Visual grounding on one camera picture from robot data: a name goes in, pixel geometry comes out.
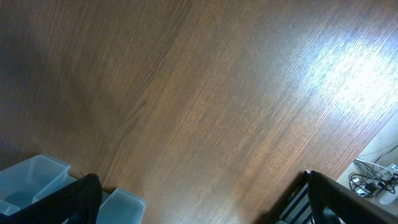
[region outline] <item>plastic container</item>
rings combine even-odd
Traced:
[[[34,156],[0,172],[0,213],[12,215],[74,182],[70,165],[48,155]],[[141,223],[145,201],[117,188],[103,192],[97,223]]]

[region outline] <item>wood grain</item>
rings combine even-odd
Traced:
[[[250,223],[398,109],[398,2],[0,1],[0,168],[46,153],[144,223]]]

